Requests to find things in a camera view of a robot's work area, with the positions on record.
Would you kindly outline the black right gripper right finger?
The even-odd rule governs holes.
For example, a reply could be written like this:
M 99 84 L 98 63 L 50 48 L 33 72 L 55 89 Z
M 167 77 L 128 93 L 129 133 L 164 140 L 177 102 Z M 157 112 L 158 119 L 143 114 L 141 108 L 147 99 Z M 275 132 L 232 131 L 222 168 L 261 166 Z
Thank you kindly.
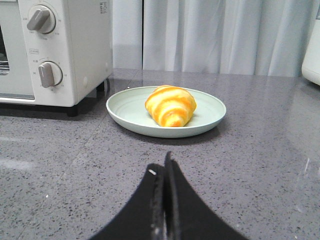
M 164 161 L 164 210 L 169 240 L 246 239 L 198 196 L 170 151 Z

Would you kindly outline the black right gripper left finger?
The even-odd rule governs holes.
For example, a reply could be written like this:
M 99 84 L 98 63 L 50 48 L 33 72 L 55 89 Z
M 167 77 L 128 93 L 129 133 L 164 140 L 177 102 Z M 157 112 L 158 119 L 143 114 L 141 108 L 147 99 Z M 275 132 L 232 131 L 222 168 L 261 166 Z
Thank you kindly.
M 126 205 L 92 240 L 164 239 L 163 166 L 152 163 Z

